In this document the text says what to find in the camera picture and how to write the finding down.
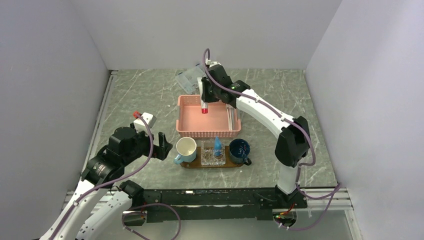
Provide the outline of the white toothpaste tube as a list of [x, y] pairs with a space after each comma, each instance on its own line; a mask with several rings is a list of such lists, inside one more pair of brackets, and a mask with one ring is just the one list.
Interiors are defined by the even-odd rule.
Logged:
[[200, 95], [201, 113], [207, 114], [208, 113], [208, 103], [204, 101], [204, 83], [203, 83], [202, 77], [197, 78], [197, 84], [198, 84], [199, 95]]

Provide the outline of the light blue mug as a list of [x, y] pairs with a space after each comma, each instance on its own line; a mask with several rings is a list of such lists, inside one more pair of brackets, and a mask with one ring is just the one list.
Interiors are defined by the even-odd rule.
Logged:
[[176, 165], [181, 163], [191, 163], [196, 159], [197, 156], [197, 143], [191, 137], [182, 137], [176, 143], [177, 155], [173, 162]]

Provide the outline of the pink plastic basket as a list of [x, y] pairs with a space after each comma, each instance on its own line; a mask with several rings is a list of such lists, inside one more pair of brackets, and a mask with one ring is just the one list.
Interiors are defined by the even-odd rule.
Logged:
[[180, 95], [177, 100], [179, 117], [176, 131], [181, 137], [235, 138], [242, 129], [239, 118], [239, 131], [229, 130], [226, 104], [218, 101], [208, 104], [208, 113], [202, 114], [199, 95]]

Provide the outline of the clear acrylic toothbrush holder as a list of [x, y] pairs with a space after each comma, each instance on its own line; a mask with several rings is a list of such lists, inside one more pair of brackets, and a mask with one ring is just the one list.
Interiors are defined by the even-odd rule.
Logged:
[[201, 142], [201, 165], [206, 167], [223, 166], [226, 163], [225, 146], [219, 141], [218, 148], [215, 148], [214, 139], [205, 139]]

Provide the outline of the blue toothpaste tube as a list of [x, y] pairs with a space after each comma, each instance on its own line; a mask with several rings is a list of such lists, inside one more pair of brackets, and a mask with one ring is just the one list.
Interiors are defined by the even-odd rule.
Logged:
[[218, 136], [214, 139], [213, 155], [215, 157], [220, 157], [222, 155], [222, 142]]

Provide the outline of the dark blue mug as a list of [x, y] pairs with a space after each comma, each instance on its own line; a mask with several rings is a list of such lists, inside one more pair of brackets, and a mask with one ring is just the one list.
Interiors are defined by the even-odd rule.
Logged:
[[251, 151], [249, 143], [241, 138], [234, 139], [230, 142], [229, 146], [230, 160], [236, 165], [247, 165], [252, 164], [249, 154]]

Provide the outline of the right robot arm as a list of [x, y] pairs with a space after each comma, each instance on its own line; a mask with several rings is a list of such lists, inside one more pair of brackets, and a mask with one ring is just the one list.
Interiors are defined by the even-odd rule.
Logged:
[[308, 121], [288, 115], [261, 98], [248, 84], [233, 82], [218, 62], [203, 65], [206, 76], [199, 83], [203, 104], [221, 101], [250, 115], [277, 139], [274, 154], [280, 162], [276, 203], [287, 208], [295, 201], [302, 159], [312, 150]]

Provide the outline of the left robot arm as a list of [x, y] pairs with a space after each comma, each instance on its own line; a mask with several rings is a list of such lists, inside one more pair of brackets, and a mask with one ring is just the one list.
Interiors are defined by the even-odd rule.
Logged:
[[117, 128], [108, 144], [87, 162], [71, 199], [41, 239], [93, 240], [114, 216], [139, 209], [144, 189], [124, 175], [125, 167], [142, 156], [165, 160], [173, 145], [162, 132], [158, 138], [155, 145], [147, 128]]

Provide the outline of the pink toothbrush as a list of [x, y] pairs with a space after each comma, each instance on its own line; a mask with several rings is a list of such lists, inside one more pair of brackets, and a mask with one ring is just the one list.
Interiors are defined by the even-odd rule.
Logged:
[[232, 129], [234, 131], [239, 131], [240, 127], [239, 127], [239, 120], [240, 120], [240, 113], [236, 108], [231, 107], [231, 112], [232, 112]]

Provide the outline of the white toothbrush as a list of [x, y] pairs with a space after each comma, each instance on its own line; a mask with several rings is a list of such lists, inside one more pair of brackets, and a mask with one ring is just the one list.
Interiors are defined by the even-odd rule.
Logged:
[[228, 117], [228, 129], [230, 131], [234, 131], [236, 129], [235, 109], [231, 105], [227, 104], [226, 110]]

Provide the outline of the oval wooden tray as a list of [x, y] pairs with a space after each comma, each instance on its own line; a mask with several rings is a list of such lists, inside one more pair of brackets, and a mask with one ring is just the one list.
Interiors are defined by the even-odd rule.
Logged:
[[230, 153], [229, 153], [229, 146], [225, 145], [225, 158], [226, 158], [226, 162], [224, 165], [222, 166], [215, 166], [215, 167], [211, 167], [211, 166], [202, 166], [201, 165], [201, 147], [197, 147], [196, 150], [196, 158], [194, 161], [192, 162], [183, 162], [181, 164], [179, 164], [181, 167], [186, 168], [186, 169], [208, 169], [208, 168], [213, 168], [213, 169], [217, 169], [217, 168], [239, 168], [242, 167], [244, 164], [234, 164], [231, 160], [230, 160]]

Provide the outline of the clear plastic box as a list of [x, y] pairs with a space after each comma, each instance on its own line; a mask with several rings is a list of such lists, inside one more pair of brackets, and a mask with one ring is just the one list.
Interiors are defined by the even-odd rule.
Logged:
[[203, 78], [206, 74], [201, 64], [196, 64], [194, 67], [180, 72], [175, 76], [175, 81], [189, 95], [194, 94], [198, 86], [198, 78]]

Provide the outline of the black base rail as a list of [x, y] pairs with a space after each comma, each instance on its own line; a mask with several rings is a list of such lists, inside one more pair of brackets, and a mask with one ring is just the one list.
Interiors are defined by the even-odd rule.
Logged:
[[144, 199], [131, 210], [145, 213], [147, 223], [174, 220], [256, 219], [271, 221], [280, 212], [308, 207], [295, 191], [288, 195], [277, 187], [146, 189]]

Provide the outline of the aluminium side rail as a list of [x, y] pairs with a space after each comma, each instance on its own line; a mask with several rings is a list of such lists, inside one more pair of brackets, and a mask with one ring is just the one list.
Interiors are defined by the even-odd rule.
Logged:
[[113, 94], [113, 90], [116, 84], [116, 79], [118, 75], [118, 70], [111, 70], [109, 73], [109, 79], [105, 88], [105, 92], [102, 98], [102, 102], [97, 114], [96, 122], [94, 125], [93, 134], [88, 146], [88, 151], [85, 157], [84, 165], [82, 167], [82, 172], [85, 170], [86, 165], [90, 159], [96, 156], [98, 144], [100, 142], [102, 128], [106, 119], [107, 109]]

